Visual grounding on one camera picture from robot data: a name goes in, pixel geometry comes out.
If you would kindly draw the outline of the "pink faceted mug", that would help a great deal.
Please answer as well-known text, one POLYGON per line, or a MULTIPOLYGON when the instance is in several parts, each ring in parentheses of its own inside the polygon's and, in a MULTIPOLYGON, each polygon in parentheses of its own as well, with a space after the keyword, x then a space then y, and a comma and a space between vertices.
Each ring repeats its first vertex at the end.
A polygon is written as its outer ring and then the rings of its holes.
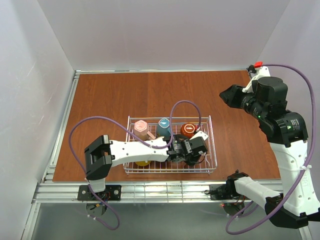
POLYGON ((138 120, 134 123, 133 133, 143 141, 156 139, 151 133, 148 123, 144 120, 138 120))

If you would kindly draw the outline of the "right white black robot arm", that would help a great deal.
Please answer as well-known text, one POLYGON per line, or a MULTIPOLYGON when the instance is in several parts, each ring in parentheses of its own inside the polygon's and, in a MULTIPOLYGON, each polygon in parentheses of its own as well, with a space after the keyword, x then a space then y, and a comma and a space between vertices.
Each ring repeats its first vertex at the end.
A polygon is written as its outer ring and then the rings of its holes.
POLYGON ((224 198, 245 196, 264 208, 273 225, 298 229, 320 220, 320 202, 314 192, 307 162, 305 120, 287 110, 288 86, 273 76, 252 80, 247 87, 232 85, 219 94, 231 108, 243 109, 258 120, 275 155, 283 192, 271 190, 236 171, 217 191, 224 198))

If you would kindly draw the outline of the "small dark brown cup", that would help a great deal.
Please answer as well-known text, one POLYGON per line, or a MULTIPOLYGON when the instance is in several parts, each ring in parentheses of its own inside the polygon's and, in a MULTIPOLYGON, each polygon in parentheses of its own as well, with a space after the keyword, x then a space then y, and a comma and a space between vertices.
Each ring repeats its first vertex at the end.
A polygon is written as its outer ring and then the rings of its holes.
POLYGON ((181 126, 180 134, 190 139, 195 135, 196 130, 197 126, 195 124, 187 122, 181 126))

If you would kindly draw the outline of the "blue mug white inside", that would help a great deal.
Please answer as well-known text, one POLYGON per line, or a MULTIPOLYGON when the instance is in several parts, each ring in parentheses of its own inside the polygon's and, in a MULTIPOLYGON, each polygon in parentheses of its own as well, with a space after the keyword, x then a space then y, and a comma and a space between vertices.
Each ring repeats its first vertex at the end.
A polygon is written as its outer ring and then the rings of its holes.
POLYGON ((157 137, 169 137, 171 135, 170 120, 168 118, 161 118, 156 127, 157 137))

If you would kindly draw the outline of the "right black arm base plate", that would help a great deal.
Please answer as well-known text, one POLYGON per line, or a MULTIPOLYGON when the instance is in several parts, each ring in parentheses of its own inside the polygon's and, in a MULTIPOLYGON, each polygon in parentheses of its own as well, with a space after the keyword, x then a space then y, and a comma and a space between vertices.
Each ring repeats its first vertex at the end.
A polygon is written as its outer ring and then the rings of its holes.
POLYGON ((236 192, 233 186, 228 184, 215 185, 210 184, 209 189, 204 191, 205 195, 210 196, 211 200, 236 200, 236 202, 244 201, 246 197, 236 192))

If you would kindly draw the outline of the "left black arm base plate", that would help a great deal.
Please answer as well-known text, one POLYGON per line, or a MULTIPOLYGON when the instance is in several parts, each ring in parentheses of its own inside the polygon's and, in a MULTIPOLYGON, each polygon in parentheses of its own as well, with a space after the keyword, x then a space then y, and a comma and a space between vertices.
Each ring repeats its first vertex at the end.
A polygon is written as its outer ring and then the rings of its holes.
MULTIPOLYGON (((104 201, 119 201, 121 199, 122 186, 121 185, 106 185, 105 190, 97 192, 104 201)), ((97 201, 98 199, 93 195, 87 185, 80 185, 77 194, 78 201, 97 201)))

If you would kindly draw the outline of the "yellow mug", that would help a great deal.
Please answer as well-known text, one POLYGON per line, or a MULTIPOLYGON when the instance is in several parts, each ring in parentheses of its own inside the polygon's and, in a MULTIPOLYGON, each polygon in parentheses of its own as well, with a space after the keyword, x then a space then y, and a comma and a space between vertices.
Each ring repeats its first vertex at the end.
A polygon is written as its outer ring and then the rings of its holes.
POLYGON ((135 164, 140 167, 148 166, 150 163, 151 163, 151 161, 137 161, 137 162, 135 162, 135 164))

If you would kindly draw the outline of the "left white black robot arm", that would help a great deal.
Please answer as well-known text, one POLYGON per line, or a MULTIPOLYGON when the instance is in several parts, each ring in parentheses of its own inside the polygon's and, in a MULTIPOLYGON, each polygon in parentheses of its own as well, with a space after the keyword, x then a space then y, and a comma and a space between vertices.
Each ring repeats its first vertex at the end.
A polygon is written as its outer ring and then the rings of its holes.
POLYGON ((110 140, 101 135, 85 150, 86 180, 94 193, 106 190, 105 178, 112 167, 132 162, 185 162, 195 165, 208 152, 206 140, 209 136, 199 131, 190 139, 175 134, 172 143, 162 149, 151 148, 139 141, 110 140))

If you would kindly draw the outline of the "white floral mug pink handle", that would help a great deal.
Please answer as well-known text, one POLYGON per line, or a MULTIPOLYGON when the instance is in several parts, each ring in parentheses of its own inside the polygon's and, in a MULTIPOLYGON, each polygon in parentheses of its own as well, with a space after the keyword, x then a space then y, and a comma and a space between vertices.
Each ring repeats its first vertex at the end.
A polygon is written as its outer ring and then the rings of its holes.
POLYGON ((200 163, 200 159, 201 159, 201 156, 198 155, 198 156, 187 156, 186 159, 184 160, 184 163, 187 165, 187 166, 194 166, 196 164, 199 164, 200 163))

